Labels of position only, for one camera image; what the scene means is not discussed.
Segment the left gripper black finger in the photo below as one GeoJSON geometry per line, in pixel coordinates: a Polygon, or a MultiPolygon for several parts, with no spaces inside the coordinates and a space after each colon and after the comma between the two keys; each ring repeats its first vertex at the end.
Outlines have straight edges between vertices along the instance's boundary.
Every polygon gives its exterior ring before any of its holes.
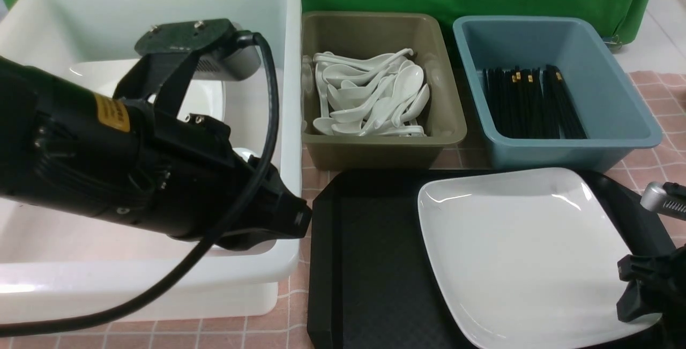
{"type": "Polygon", "coordinates": [[[230,251],[247,251],[262,242],[301,239],[311,215],[306,200],[290,192],[281,178],[271,177],[215,245],[230,251]]]}

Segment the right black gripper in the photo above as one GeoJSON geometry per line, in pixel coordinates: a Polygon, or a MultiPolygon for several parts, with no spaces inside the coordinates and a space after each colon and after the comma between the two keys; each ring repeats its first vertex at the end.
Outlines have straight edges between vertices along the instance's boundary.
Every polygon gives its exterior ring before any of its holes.
{"type": "Polygon", "coordinates": [[[617,262],[619,278],[627,283],[616,303],[617,319],[629,324],[640,317],[664,314],[664,294],[684,296],[685,248],[661,256],[627,255],[617,262]]]}

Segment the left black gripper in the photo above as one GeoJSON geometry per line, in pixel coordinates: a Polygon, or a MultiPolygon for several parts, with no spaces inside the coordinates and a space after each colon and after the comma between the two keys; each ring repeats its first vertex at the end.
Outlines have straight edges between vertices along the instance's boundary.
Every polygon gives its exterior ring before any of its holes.
{"type": "Polygon", "coordinates": [[[177,119],[196,54],[145,54],[113,98],[2,59],[2,198],[181,241],[219,239],[278,177],[270,157],[243,161],[230,127],[177,119]]]}

